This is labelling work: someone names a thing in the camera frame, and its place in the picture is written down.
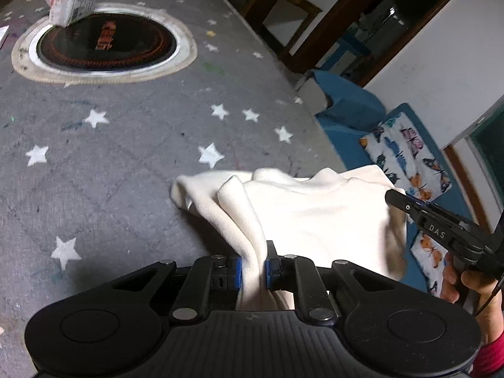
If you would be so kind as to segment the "red sleeve right forearm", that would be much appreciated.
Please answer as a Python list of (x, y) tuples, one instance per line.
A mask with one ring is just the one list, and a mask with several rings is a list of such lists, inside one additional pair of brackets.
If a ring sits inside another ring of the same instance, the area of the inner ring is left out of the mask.
[(472, 378), (504, 377), (504, 334), (483, 346), (476, 356), (470, 376)]

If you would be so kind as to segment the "person's right hand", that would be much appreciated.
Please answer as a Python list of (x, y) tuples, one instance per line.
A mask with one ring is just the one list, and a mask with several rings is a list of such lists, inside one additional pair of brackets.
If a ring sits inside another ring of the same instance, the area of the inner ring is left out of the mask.
[(443, 285), (441, 299), (454, 304), (460, 297), (457, 286), (462, 283), (479, 296), (476, 309), (485, 307), (475, 316), (482, 332), (482, 344), (487, 345), (497, 340), (503, 333), (502, 291), (492, 296), (492, 291), (497, 285), (497, 280), (478, 271), (464, 271), (460, 273), (454, 267), (454, 256), (447, 253), (443, 271)]

